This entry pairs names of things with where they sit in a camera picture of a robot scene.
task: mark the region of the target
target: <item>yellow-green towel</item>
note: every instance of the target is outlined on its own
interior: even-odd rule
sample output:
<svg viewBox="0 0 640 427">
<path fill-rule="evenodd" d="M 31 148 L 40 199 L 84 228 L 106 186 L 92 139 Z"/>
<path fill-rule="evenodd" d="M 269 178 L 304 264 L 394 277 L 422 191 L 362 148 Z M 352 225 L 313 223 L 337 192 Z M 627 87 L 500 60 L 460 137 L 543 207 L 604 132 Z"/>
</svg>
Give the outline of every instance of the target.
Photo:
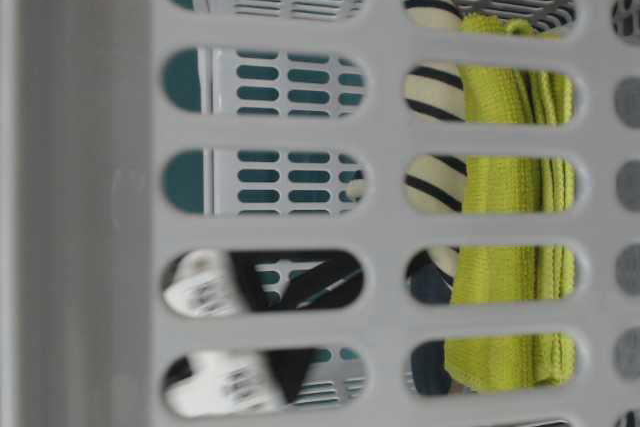
<svg viewBox="0 0 640 427">
<path fill-rule="evenodd" d="M 537 34 L 524 20 L 468 16 L 462 31 Z M 550 72 L 461 66 L 469 122 L 557 125 L 570 120 L 573 89 Z M 574 201 L 575 173 L 562 159 L 467 159 L 466 214 L 560 212 Z M 452 303 L 477 304 L 559 299 L 573 290 L 574 258 L 562 246 L 470 246 L 460 252 Z M 477 392 L 559 384 L 575 369 L 575 345 L 563 334 L 448 340 L 445 366 Z"/>
</svg>

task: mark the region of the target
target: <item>clothing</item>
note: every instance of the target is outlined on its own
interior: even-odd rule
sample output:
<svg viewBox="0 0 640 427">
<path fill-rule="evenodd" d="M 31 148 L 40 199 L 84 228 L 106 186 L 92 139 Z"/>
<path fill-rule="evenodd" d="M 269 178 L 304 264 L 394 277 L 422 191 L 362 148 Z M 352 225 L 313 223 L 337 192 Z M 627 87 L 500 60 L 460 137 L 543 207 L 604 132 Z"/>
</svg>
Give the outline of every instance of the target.
<svg viewBox="0 0 640 427">
<path fill-rule="evenodd" d="M 409 17 L 420 27 L 455 32 L 462 14 L 451 0 L 404 0 Z"/>
<path fill-rule="evenodd" d="M 364 277 L 358 262 L 340 251 L 300 254 L 295 260 L 327 259 L 289 283 L 282 300 L 272 306 L 262 289 L 255 271 L 259 261 L 267 257 L 291 257 L 286 252 L 272 252 L 268 256 L 253 253 L 234 253 L 236 280 L 251 310 L 314 310 L 344 307 L 353 302 L 362 290 Z M 341 279 L 348 279 L 333 288 Z M 271 372 L 279 384 L 287 403 L 298 397 L 316 349 L 285 349 L 266 353 Z"/>
<path fill-rule="evenodd" d="M 448 304 L 451 288 L 427 252 L 417 255 L 409 266 L 411 294 L 427 304 Z M 444 369 L 444 342 L 422 344 L 411 353 L 413 383 L 419 394 L 447 395 L 451 376 Z"/>
<path fill-rule="evenodd" d="M 524 20 L 471 15 L 462 31 L 537 35 Z M 572 114 L 572 86 L 564 76 L 501 67 L 462 66 L 470 122 L 557 125 Z M 463 212 L 561 212 L 574 201 L 575 172 L 562 159 L 467 158 Z M 563 246 L 461 248 L 453 304 L 560 299 L 573 291 L 573 253 Z M 559 333 L 447 340 L 445 365 L 477 392 L 506 391 L 569 380 L 575 345 Z"/>
</svg>

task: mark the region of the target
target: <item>striped fabric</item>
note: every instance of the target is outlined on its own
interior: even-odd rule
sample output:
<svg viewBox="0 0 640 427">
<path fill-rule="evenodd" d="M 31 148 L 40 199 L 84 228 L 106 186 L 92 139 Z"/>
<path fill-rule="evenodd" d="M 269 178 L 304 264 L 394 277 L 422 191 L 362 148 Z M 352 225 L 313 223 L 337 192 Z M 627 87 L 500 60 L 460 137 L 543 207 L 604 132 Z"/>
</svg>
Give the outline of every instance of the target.
<svg viewBox="0 0 640 427">
<path fill-rule="evenodd" d="M 404 0 L 411 19 L 420 27 L 456 32 L 462 15 L 452 0 Z M 424 122 L 464 122 L 465 106 L 458 67 L 442 62 L 423 62 L 411 71 L 405 82 L 409 108 Z M 424 155 L 409 167 L 405 177 L 407 197 L 418 211 L 429 214 L 460 212 L 467 167 L 460 157 Z M 359 200 L 366 190 L 364 179 L 347 186 L 347 195 Z M 443 280 L 451 287 L 456 274 L 458 249 L 429 247 L 428 257 L 438 266 Z"/>
</svg>

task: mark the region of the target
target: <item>shoe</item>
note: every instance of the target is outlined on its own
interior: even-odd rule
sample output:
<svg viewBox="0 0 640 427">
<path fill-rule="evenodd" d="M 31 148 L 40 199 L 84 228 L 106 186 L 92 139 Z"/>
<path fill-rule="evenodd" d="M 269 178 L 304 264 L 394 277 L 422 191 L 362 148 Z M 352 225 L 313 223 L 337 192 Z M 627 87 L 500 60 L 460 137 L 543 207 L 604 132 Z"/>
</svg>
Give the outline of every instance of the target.
<svg viewBox="0 0 640 427">
<path fill-rule="evenodd" d="M 189 355 L 169 371 L 166 402 L 185 418 L 266 413 L 284 408 L 261 354 L 210 351 Z"/>
<path fill-rule="evenodd" d="M 191 318 L 227 317 L 249 310 L 231 257 L 219 250 L 194 250 L 179 259 L 163 296 L 175 312 Z"/>
</svg>

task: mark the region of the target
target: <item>dark blue fabric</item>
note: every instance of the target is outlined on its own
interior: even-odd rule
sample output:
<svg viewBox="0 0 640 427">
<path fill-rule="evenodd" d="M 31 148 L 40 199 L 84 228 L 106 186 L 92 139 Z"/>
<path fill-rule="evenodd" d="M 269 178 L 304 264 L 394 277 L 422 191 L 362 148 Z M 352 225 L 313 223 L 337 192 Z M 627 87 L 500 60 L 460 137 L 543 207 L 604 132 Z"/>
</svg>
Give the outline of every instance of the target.
<svg viewBox="0 0 640 427">
<path fill-rule="evenodd" d="M 451 291 L 442 279 L 438 268 L 428 257 L 412 266 L 411 293 L 427 304 L 448 304 Z M 451 376 L 444 369 L 444 342 L 428 342 L 411 354 L 411 370 L 416 390 L 422 395 L 447 395 L 451 390 Z"/>
</svg>

